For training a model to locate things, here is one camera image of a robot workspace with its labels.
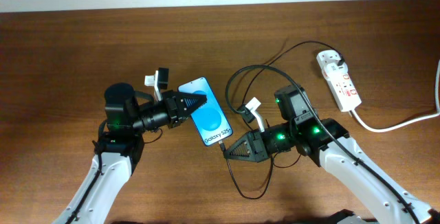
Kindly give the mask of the blue Galaxy smartphone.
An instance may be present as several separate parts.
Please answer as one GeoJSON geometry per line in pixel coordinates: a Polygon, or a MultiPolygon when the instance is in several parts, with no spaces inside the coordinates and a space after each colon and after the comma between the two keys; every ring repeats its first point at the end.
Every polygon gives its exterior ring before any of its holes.
{"type": "Polygon", "coordinates": [[[205,95],[207,101],[199,107],[191,118],[205,146],[211,146],[233,134],[217,98],[205,77],[197,78],[178,87],[183,93],[205,95]]]}

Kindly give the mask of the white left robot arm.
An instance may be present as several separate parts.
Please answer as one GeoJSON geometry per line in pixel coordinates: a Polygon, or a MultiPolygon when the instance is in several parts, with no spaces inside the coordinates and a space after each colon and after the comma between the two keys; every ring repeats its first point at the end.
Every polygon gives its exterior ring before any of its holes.
{"type": "Polygon", "coordinates": [[[124,82],[111,85],[104,98],[107,118],[93,142],[91,167],[56,223],[104,223],[142,156],[143,134],[179,126],[207,101],[205,95],[173,90],[155,100],[124,82]]]}

